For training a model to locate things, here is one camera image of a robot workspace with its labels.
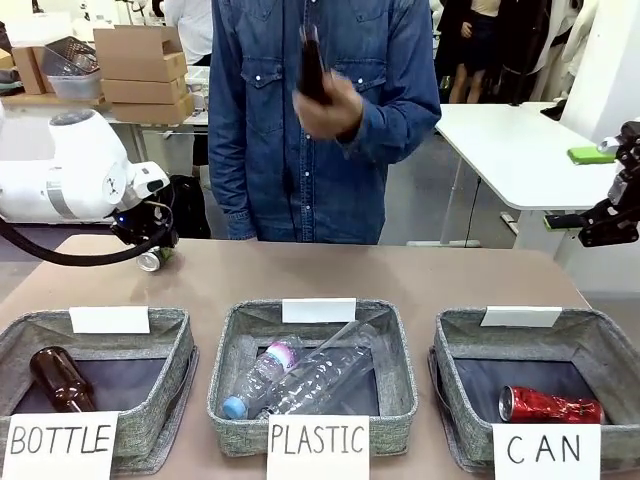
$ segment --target paper sign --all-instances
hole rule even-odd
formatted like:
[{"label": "paper sign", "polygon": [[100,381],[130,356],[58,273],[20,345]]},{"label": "paper sign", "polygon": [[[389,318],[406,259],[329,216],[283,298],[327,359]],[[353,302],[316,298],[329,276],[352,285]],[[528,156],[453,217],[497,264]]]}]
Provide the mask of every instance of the paper sign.
[{"label": "paper sign", "polygon": [[71,307],[73,333],[149,333],[149,307]]},{"label": "paper sign", "polygon": [[3,480],[108,480],[118,412],[13,415]]},{"label": "paper sign", "polygon": [[493,425],[496,480],[600,480],[600,425]]},{"label": "paper sign", "polygon": [[369,480],[369,417],[271,415],[267,480]]},{"label": "paper sign", "polygon": [[355,319],[355,298],[282,300],[282,323],[349,323]]},{"label": "paper sign", "polygon": [[553,327],[562,307],[487,307],[483,327]]}]

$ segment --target bare leg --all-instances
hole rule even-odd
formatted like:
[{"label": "bare leg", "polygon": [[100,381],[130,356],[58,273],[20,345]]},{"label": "bare leg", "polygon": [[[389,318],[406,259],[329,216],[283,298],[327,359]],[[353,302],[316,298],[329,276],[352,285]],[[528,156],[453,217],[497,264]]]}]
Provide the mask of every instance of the bare leg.
[{"label": "bare leg", "polygon": [[473,74],[471,79],[471,91],[469,92],[469,98],[467,103],[478,103],[480,95],[482,94],[482,79],[484,78],[484,70]]},{"label": "bare leg", "polygon": [[453,82],[449,103],[460,103],[464,95],[464,85],[467,82],[467,69],[464,64],[458,65],[456,69],[456,79]]}]

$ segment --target gray floor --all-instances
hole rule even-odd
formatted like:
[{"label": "gray floor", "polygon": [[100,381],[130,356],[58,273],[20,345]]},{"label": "gray floor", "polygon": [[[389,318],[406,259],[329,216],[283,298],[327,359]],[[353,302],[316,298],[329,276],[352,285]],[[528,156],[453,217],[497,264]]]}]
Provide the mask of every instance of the gray floor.
[{"label": "gray floor", "polygon": [[[432,137],[407,160],[391,167],[387,187],[387,223],[380,243],[404,245],[410,240],[438,240],[457,167],[457,156],[440,137]],[[462,194],[453,205],[455,238],[464,240],[471,214],[477,177],[464,170]],[[207,216],[214,238],[224,238],[222,215],[211,192],[205,190]],[[514,235],[500,220],[508,209],[496,195],[481,184],[478,189],[470,229],[470,239],[479,240],[485,248],[511,248]],[[55,248],[77,233],[105,233],[101,227],[25,227],[22,231],[37,243]],[[0,238],[0,301],[6,297],[35,267],[37,262]],[[634,315],[640,300],[597,301],[589,299],[614,319]]]}]

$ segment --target bottle label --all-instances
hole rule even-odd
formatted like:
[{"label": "bottle label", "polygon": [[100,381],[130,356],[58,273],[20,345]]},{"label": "bottle label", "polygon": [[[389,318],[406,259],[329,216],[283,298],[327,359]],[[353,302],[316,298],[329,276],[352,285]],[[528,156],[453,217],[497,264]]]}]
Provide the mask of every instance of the bottle label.
[{"label": "bottle label", "polygon": [[295,351],[281,342],[272,343],[271,346],[267,348],[267,353],[282,365],[285,372],[289,371],[296,362]]}]

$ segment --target shirt cuff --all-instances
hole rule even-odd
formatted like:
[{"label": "shirt cuff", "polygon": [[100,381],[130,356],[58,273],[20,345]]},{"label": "shirt cuff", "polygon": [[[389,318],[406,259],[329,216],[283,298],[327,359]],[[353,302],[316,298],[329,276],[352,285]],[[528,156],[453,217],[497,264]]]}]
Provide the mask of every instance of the shirt cuff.
[{"label": "shirt cuff", "polygon": [[375,135],[376,129],[383,123],[378,108],[363,98],[362,122],[355,138],[348,143],[340,143],[347,157],[359,156],[365,153],[367,139]]},{"label": "shirt cuff", "polygon": [[257,236],[249,212],[233,213],[226,217],[229,240],[248,240]]}]

